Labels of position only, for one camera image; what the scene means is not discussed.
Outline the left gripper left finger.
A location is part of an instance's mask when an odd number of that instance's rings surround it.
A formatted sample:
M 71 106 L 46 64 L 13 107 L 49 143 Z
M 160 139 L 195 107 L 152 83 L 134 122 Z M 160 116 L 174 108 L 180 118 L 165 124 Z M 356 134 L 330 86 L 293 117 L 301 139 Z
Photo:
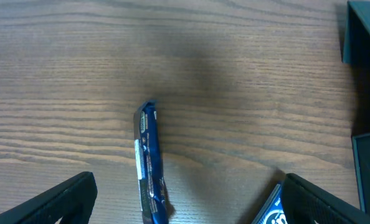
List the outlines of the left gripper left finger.
M 0 214 L 0 224 L 87 224 L 97 198 L 91 172 L 81 172 L 38 196 Z

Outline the blue Eclipse mint tin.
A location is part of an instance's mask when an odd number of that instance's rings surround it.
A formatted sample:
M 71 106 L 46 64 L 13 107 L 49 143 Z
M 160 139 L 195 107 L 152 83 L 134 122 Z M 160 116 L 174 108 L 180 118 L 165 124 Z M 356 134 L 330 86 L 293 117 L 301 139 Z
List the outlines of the blue Eclipse mint tin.
M 281 201 L 282 184 L 273 188 L 252 224 L 287 224 Z

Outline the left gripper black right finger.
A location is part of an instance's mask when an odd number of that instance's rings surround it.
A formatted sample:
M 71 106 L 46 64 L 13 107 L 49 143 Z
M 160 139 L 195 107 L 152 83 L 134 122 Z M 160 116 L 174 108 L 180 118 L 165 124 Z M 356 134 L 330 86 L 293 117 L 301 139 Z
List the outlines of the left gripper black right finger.
M 282 183 L 281 202 L 288 223 L 370 224 L 370 216 L 294 173 Z

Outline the dark blue candy bar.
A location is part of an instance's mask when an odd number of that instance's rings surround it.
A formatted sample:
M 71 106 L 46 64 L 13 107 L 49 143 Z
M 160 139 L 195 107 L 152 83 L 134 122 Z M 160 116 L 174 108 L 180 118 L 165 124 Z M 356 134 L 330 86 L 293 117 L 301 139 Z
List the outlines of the dark blue candy bar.
M 156 102 L 144 102 L 134 113 L 133 122 L 143 223 L 168 224 L 169 208 L 158 137 Z

